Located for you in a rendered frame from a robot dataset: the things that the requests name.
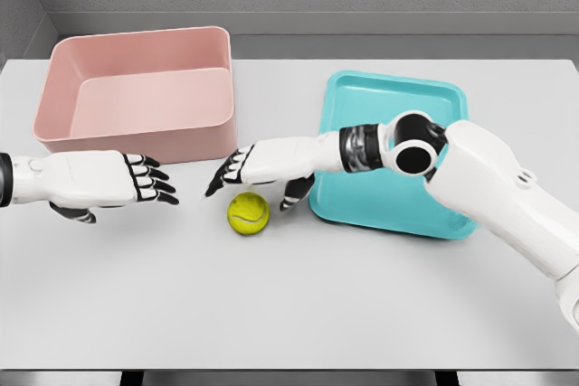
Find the yellow-green tennis ball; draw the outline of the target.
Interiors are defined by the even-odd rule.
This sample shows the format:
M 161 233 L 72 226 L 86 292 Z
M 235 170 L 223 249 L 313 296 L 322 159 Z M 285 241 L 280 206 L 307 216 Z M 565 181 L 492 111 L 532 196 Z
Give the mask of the yellow-green tennis ball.
M 254 192 L 237 194 L 227 209 L 231 228 L 244 236 L 261 232 L 269 223 L 271 210 L 265 198 Z

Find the blue plastic tray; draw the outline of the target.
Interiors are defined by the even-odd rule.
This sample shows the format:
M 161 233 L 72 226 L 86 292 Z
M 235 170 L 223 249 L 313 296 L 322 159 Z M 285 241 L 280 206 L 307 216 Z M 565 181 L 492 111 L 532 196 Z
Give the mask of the blue plastic tray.
M 327 83 L 320 132 L 357 125 L 389 124 L 410 113 L 389 140 L 396 146 L 406 139 L 426 139 L 424 122 L 416 112 L 443 127 L 465 119 L 464 92 L 432 80 L 339 71 Z M 425 190 L 423 176 L 398 174 L 391 169 L 371 172 L 319 172 L 308 197 L 311 210 L 327 221 L 448 240 L 462 240 L 476 222 L 437 203 Z

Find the pink plastic basket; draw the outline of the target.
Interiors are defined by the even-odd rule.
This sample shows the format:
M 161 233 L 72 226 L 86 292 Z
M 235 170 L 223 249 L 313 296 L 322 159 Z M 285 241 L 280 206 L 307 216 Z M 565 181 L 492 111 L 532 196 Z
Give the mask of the pink plastic basket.
M 230 34 L 222 27 L 58 42 L 33 134 L 51 152 L 114 149 L 162 164 L 237 148 Z

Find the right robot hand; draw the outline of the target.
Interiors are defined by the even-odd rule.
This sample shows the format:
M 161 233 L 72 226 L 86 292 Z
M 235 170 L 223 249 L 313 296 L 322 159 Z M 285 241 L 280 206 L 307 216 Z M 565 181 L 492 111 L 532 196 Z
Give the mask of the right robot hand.
M 285 182 L 279 210 L 285 212 L 301 202 L 315 182 L 310 158 L 299 150 L 303 138 L 276 138 L 236 149 L 216 170 L 205 197 L 213 196 L 229 184 L 273 184 Z

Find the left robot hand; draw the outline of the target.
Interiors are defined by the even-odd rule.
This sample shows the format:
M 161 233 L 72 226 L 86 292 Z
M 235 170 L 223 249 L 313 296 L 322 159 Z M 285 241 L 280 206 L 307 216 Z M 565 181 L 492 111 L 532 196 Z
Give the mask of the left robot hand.
M 93 208 L 120 208 L 133 202 L 178 205 L 176 189 L 160 163 L 146 155 L 80 151 L 50 155 L 43 174 L 47 201 L 62 217 L 94 224 Z

